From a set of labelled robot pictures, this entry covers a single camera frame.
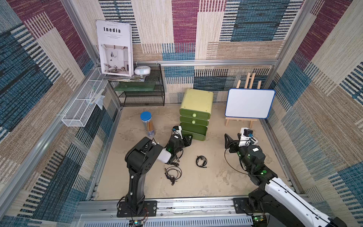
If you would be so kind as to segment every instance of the beige floor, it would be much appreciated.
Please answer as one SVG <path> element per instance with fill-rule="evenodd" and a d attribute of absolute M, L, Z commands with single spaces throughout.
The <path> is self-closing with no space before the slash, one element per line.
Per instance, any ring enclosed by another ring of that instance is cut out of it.
<path fill-rule="evenodd" d="M 146 136 L 140 120 L 140 113 L 143 111 L 151 112 L 156 131 L 154 138 L 162 146 L 168 142 L 172 127 L 179 125 L 179 105 L 125 107 L 97 188 L 96 200 L 119 199 L 127 194 L 129 173 L 125 154 Z M 213 104 L 207 138 L 205 141 L 193 140 L 192 145 L 184 149 L 180 159 L 183 175 L 173 186 L 164 174 L 164 168 L 169 165 L 158 160 L 154 163 L 146 175 L 146 198 L 246 195 L 256 188 L 247 175 L 234 171 L 224 160 L 224 134 L 237 139 L 241 127 L 247 127 L 249 122 L 230 121 L 226 127 L 224 111 L 225 104 Z M 260 122 L 255 121 L 252 129 L 266 155 L 265 164 L 286 182 Z M 198 155 L 207 158 L 208 168 L 203 169 L 195 165 Z M 242 171 L 237 154 L 229 154 L 227 151 L 227 160 L 234 168 Z"/>

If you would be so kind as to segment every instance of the green drawer cabinet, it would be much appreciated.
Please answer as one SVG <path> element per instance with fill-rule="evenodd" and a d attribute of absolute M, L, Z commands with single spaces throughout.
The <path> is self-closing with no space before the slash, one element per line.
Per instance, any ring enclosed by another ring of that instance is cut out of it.
<path fill-rule="evenodd" d="M 193 135 L 193 139 L 205 140 L 211 118 L 213 92 L 187 89 L 181 103 L 180 125 L 182 135 Z"/>

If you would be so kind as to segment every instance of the magazine cover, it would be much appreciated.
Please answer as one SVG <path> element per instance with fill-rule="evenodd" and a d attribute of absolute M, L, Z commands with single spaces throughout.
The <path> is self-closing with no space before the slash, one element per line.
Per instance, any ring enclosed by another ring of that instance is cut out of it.
<path fill-rule="evenodd" d="M 99 58 L 102 73 L 132 76 L 131 25 L 113 21 L 96 20 Z"/>

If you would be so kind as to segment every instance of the pencil jar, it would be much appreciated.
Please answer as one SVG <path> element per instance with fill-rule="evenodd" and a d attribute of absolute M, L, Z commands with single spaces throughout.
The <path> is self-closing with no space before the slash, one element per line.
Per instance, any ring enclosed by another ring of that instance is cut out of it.
<path fill-rule="evenodd" d="M 144 123 L 145 130 L 147 131 L 147 136 L 149 137 L 155 136 L 154 126 L 152 125 L 151 113 L 147 111 L 142 112 L 140 118 Z"/>

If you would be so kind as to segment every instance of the blue lid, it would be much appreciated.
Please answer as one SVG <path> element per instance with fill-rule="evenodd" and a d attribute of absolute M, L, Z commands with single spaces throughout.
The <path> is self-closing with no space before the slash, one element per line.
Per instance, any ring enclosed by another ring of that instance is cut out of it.
<path fill-rule="evenodd" d="M 148 111 L 142 112 L 140 115 L 141 120 L 148 121 L 151 119 L 151 113 Z"/>

